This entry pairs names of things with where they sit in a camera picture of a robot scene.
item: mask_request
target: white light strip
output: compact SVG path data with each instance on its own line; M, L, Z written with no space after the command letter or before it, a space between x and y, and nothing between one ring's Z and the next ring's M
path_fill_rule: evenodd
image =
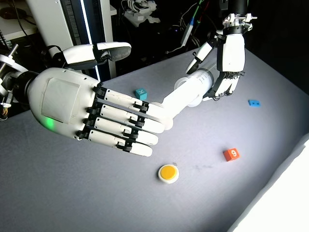
M81 5L82 5L84 21L85 21L85 25L86 25L86 31L87 31L87 35L88 35L88 40L89 40L89 43L92 44L92 39L91 39L91 35L90 35L90 29L89 29L89 25L88 25L88 19L87 19L87 14L86 14L84 0L81 0ZM98 73L98 67L95 66L95 69L96 69L98 81L101 82L100 75Z

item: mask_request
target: dice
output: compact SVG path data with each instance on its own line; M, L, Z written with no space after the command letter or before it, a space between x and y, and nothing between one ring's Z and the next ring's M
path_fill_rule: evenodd
M226 161L236 160L240 157L236 148L228 149L223 154Z
M147 91L143 88L139 88L135 90L135 96L139 100L146 100L147 99Z

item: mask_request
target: blue rectangular block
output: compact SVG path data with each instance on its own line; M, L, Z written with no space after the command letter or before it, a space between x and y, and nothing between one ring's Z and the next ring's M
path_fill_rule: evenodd
M248 100L248 103L251 107L261 107L261 104L257 100Z
M147 91L144 88L139 88L135 90L135 96L139 100L146 100L147 99Z

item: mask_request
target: green light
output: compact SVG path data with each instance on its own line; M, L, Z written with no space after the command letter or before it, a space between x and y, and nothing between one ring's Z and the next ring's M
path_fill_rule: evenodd
M54 120L52 118L47 117L46 122L45 122L45 126L46 126L47 129L53 131L54 128L55 128Z

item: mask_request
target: tabletop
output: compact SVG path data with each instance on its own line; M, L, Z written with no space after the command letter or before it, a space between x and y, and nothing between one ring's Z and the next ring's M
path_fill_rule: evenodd
M104 85L131 96L142 87L162 102L192 58ZM309 132L308 95L249 51L244 71L231 96L177 115L151 157L57 135L30 111L0 123L0 231L226 231ZM240 158L226 162L234 147ZM169 185L157 172L172 163L180 177Z

